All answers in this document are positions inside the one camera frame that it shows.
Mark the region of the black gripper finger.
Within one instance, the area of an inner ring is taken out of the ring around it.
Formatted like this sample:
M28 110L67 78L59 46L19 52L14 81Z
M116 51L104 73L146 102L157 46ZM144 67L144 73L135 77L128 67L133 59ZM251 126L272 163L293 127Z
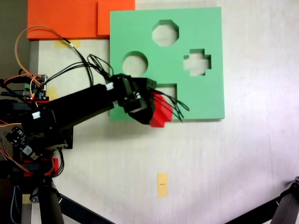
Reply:
M133 78L133 83L138 87L138 89L143 90L143 89L156 89L157 87L157 82L149 79L149 78L144 78L144 77L134 77Z
M128 115L143 125L150 125L154 115L154 111L155 111L155 106L149 106L138 112L134 112L134 113L129 112Z

